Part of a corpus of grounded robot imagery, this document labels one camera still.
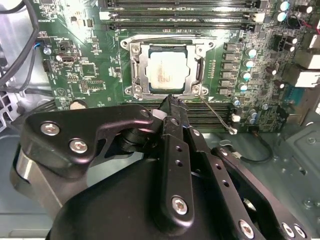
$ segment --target silver screw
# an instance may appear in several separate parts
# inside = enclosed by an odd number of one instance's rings
[[[262,109],[263,110],[268,110],[269,109],[269,105],[268,104],[263,104],[262,105]]]
[[[84,154],[88,150],[87,144],[82,140],[72,140],[69,146],[77,154]]]
[[[45,55],[51,55],[51,54],[52,54],[51,48],[45,47],[45,48],[43,49],[43,53],[44,53]]]
[[[55,136],[60,133],[60,128],[54,123],[44,123],[41,125],[41,132],[48,136]]]
[[[295,237],[295,233],[294,231],[292,231],[292,229],[288,226],[288,224],[286,223],[282,223],[282,227],[285,230],[286,234],[289,235],[289,237],[294,238]]]
[[[315,202],[311,199],[311,198],[308,198],[308,199],[305,199],[303,201],[303,205],[307,208],[307,209],[311,209],[312,207],[315,206]]]
[[[137,92],[137,93],[141,93],[142,92],[142,89],[140,86],[135,86],[134,87],[134,90]]]
[[[228,156],[228,153],[223,148],[220,148],[220,151],[224,156]]]
[[[196,135],[196,136],[200,136],[200,132],[197,129],[192,129],[192,132]]]
[[[252,229],[252,227],[246,221],[240,220],[239,221],[239,226],[241,228],[241,231],[244,233],[244,235],[248,239],[253,239],[255,237],[254,230]]]
[[[188,211],[188,206],[180,197],[172,198],[172,207],[180,215],[185,215]]]
[[[317,142],[317,140],[314,137],[309,137],[306,142],[310,145],[313,145]]]
[[[133,47],[131,48],[131,50],[132,50],[132,52],[133,52],[134,54],[140,53],[140,47],[138,47],[138,46],[133,46]]]
[[[297,233],[303,237],[304,239],[307,238],[307,235],[305,234],[305,232],[301,229],[301,227],[299,227],[297,224],[294,225],[295,230],[297,231]]]

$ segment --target capacitor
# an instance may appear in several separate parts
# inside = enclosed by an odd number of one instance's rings
[[[291,44],[286,43],[283,47],[284,50],[287,50],[289,52],[293,52],[296,48],[292,46]]]
[[[290,3],[287,2],[287,1],[282,1],[282,2],[279,2],[277,5],[276,5],[276,8],[278,10],[280,10],[281,12],[284,12],[284,11],[287,11],[290,7]]]
[[[248,90],[248,86],[242,82],[238,85],[238,89],[240,89],[241,92],[245,92]]]
[[[241,105],[241,102],[239,101],[239,99],[237,97],[232,99],[232,103],[235,106],[240,106]]]
[[[298,42],[298,38],[294,36],[287,36],[285,41],[290,44],[296,44]]]
[[[241,77],[242,77],[246,82],[248,82],[249,79],[251,78],[251,74],[250,74],[249,72],[247,72],[247,71],[243,71],[243,72],[241,73]]]
[[[257,55],[257,51],[255,49],[253,49],[253,48],[248,48],[245,51],[245,54],[248,55],[252,59]]]
[[[313,10],[312,6],[308,6],[308,5],[298,6],[298,11],[303,14],[310,14],[312,10]]]
[[[286,86],[286,83],[283,81],[275,80],[274,85],[276,85],[279,89],[284,89]]]
[[[254,118],[254,117],[248,117],[248,122],[250,123],[250,124],[255,124],[256,123],[256,119]]]
[[[274,20],[277,20],[278,22],[283,22],[287,18],[287,14],[282,11],[282,12],[277,12],[274,15]]]
[[[248,69],[253,68],[254,65],[254,62],[249,59],[243,61],[243,66],[247,67]]]
[[[250,117],[253,119],[257,118],[258,116],[258,113],[255,109],[250,110],[249,114],[250,114]]]
[[[271,74],[271,75],[276,75],[277,74],[277,70],[275,70],[273,67],[271,66],[267,66],[265,71],[268,73],[268,74]]]

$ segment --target black cable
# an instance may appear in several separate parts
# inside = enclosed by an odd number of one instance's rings
[[[0,88],[0,91],[6,91],[7,93],[15,93],[15,94],[18,94],[24,90],[27,89],[27,87],[29,86],[30,84],[30,81],[31,81],[31,75],[32,75],[32,72],[33,72],[33,69],[34,69],[34,65],[35,65],[35,60],[36,60],[36,49],[33,49],[32,50],[32,56],[31,56],[31,60],[30,60],[30,66],[29,66],[29,70],[28,70],[28,74],[26,76],[26,79],[24,81],[24,83],[22,84],[21,87],[19,88],[13,88],[13,87],[7,87],[7,86],[4,86],[4,87],[1,87]]]
[[[24,8],[26,4],[21,1],[16,7],[9,10],[0,10],[0,14],[14,14]]]
[[[241,156],[240,157],[240,160],[246,162],[246,163],[249,163],[249,164],[265,164],[267,162],[269,162],[270,160],[273,159],[274,157],[274,152],[271,148],[271,146],[260,136],[258,135],[257,133],[253,133],[253,135],[260,141],[260,143],[267,149],[268,151],[268,156],[265,157],[264,159],[262,160],[252,160],[252,159],[249,159],[249,158],[246,158],[244,156]]]
[[[37,40],[38,33],[39,33],[39,21],[37,18],[37,14],[30,3],[29,0],[23,0],[26,9],[29,13],[30,21],[33,27],[32,34],[30,38],[28,39],[26,45],[22,49],[20,55],[17,57],[17,59],[14,61],[14,63],[10,66],[10,68],[5,72],[5,74],[0,78],[0,87],[4,86],[21,68],[21,66],[26,61],[29,52],[33,49],[34,43]]]

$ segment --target hole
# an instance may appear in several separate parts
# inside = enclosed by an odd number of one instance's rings
[[[10,101],[10,99],[9,99],[8,96],[5,96],[5,97],[2,99],[2,101],[3,101],[3,103],[4,103],[5,106],[8,106],[8,105],[11,103],[11,101]]]
[[[176,161],[175,161],[175,164],[176,164],[178,167],[182,167],[182,166],[183,166],[182,162],[179,161],[179,160],[176,160]]]
[[[6,122],[11,122],[12,121],[11,117],[9,116],[9,114],[6,111],[2,114],[2,117],[4,118],[4,120]]]
[[[307,175],[307,171],[304,170],[302,167],[299,167],[299,172],[300,172],[303,176]]]
[[[179,146],[176,146],[176,147],[175,147],[175,150],[177,150],[177,151],[180,152],[180,153],[182,152],[182,149],[181,149]]]
[[[171,122],[176,125],[179,126],[179,122],[175,119],[175,118],[171,118]]]
[[[229,183],[226,180],[223,180],[223,185],[225,185],[227,188],[230,187]]]

